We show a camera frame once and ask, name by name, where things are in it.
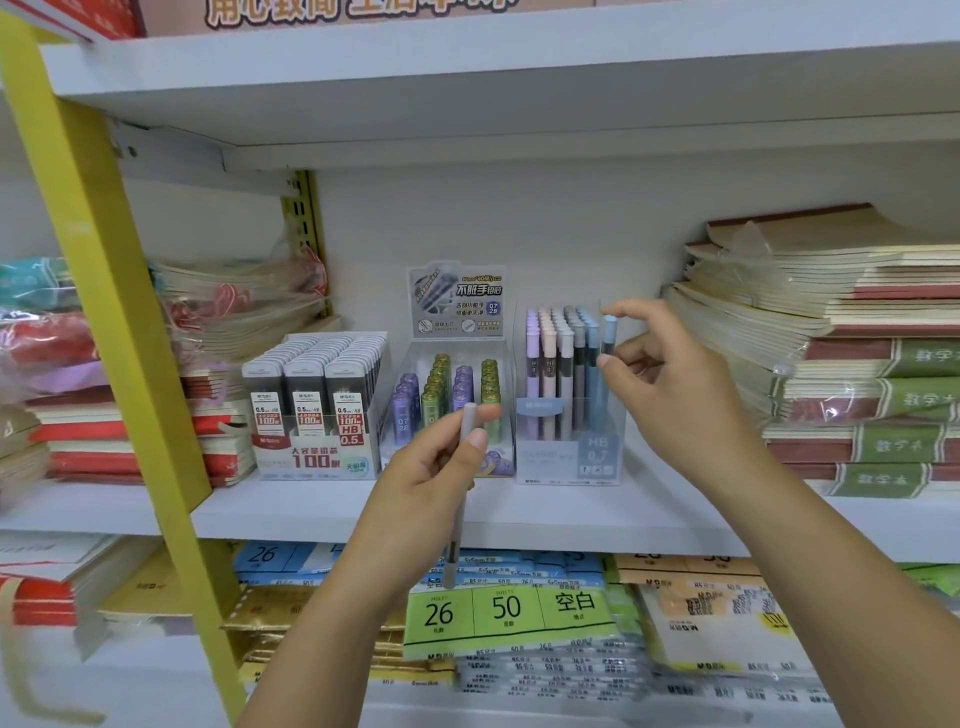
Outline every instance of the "finger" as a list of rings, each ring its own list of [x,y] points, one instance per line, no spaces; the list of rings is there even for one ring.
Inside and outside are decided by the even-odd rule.
[[[645,321],[660,344],[663,361],[685,356],[696,349],[696,342],[690,332],[663,299],[657,301],[630,299],[614,303],[602,310],[613,316],[628,316]]]
[[[451,513],[457,509],[486,456],[487,433],[478,427],[454,450],[450,462],[428,484],[444,509],[449,508]]]
[[[631,414],[642,411],[644,399],[653,393],[653,385],[641,381],[630,371],[630,367],[615,356],[600,354],[597,366],[611,391],[617,395]]]
[[[500,416],[499,404],[481,404],[477,407],[477,422],[482,424],[490,422]],[[413,441],[398,452],[394,459],[399,457],[400,464],[404,467],[416,469],[416,473],[423,480],[436,472],[436,462],[446,451],[453,451],[457,442],[460,440],[460,425],[464,419],[462,410],[451,412],[441,417],[437,422],[422,429]]]
[[[646,358],[663,361],[663,347],[657,337],[647,331],[627,339],[613,350],[613,355],[627,364],[635,364]]]

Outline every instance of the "gray pencil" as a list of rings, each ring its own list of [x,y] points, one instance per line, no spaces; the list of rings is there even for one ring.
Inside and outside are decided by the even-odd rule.
[[[461,412],[464,413],[464,419],[460,423],[460,442],[463,443],[476,427],[476,403],[467,402]],[[457,566],[460,561],[460,541],[464,537],[464,506],[466,505],[467,500],[464,498],[464,500],[460,502],[460,507],[457,508],[457,517],[453,522],[453,533],[450,535],[450,543],[446,547],[444,575],[440,581],[444,589],[453,589],[457,586]]]

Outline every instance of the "store shelf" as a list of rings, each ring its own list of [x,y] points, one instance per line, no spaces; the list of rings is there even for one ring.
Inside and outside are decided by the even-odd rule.
[[[722,146],[727,125],[960,111],[953,0],[676,0],[49,46],[44,57],[59,96],[239,146],[713,125]],[[808,127],[783,132],[815,142]],[[709,148],[705,133],[697,144]],[[299,150],[288,151],[270,164],[293,163]]]
[[[187,184],[279,197],[293,194],[289,173],[229,172],[229,148],[172,129],[140,129],[110,122],[120,173],[126,180]],[[22,163],[23,145],[0,84],[0,162]]]
[[[653,454],[633,425],[619,487],[518,485],[482,479],[470,493],[464,546],[639,553],[747,550],[689,483]],[[193,512],[201,538],[345,541],[369,481],[270,482],[254,475]],[[960,562],[960,501],[829,498],[897,561]]]
[[[84,662],[86,667],[162,669],[210,674],[199,637],[167,637],[155,625],[142,625],[140,634],[112,636]]]
[[[160,535],[146,488],[54,481],[0,513],[0,530]]]

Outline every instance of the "pencil lead refill container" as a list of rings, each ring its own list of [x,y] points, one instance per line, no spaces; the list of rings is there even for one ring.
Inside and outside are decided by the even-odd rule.
[[[421,429],[474,402],[502,409],[498,421],[484,424],[489,444],[477,475],[513,475],[516,376],[503,303],[506,268],[444,261],[407,275],[412,343],[391,378],[383,466]]]
[[[597,368],[597,356],[613,350],[616,323],[600,314],[598,303],[535,303],[517,309],[518,482],[620,482],[626,409]]]
[[[291,337],[242,367],[266,480],[375,480],[387,413],[385,331]]]

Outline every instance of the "hand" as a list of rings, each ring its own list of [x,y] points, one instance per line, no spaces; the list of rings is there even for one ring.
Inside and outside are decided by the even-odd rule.
[[[499,416],[498,404],[477,407],[478,423]],[[336,585],[380,618],[437,563],[487,454],[479,427],[457,446],[462,419],[462,412],[440,418],[391,458],[324,582],[328,591]]]
[[[654,452],[703,488],[766,457],[740,407],[727,362],[698,343],[665,301],[621,301],[605,314],[645,321],[646,333],[597,357],[611,390]]]

